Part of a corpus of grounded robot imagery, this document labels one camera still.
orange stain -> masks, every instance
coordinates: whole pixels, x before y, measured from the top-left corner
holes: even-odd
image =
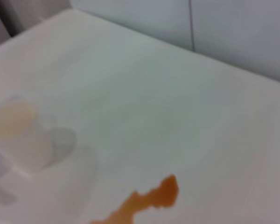
[[[137,191],[134,191],[106,220],[93,221],[90,224],[133,224],[133,216],[139,211],[149,207],[172,207],[178,191],[176,177],[171,175],[165,178],[158,188],[150,190],[147,194],[139,195]]]

orange liquid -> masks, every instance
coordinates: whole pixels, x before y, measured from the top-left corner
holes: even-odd
[[[90,224],[133,224],[133,216],[139,212],[154,208],[169,208],[175,204],[178,195],[176,177],[171,175],[165,178],[158,188],[152,189],[147,194],[139,195],[133,192],[118,210],[113,212],[104,221],[93,221]]]

orange residue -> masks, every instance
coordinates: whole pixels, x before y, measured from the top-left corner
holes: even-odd
[[[90,224],[133,224],[133,216],[139,211],[151,206],[154,208],[172,207],[178,191],[176,177],[171,175],[165,178],[158,188],[150,190],[147,194],[139,195],[137,191],[134,191],[106,220],[93,221]]]

plastic cup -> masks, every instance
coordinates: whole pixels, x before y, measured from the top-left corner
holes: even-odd
[[[24,100],[0,106],[0,153],[25,174],[43,169],[51,160],[51,139],[36,108]]]

white table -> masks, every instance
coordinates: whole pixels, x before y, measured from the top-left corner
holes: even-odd
[[[0,224],[103,219],[169,174],[176,205],[135,224],[280,224],[279,83],[69,10],[0,47],[0,100],[17,91],[75,149],[5,172]]]

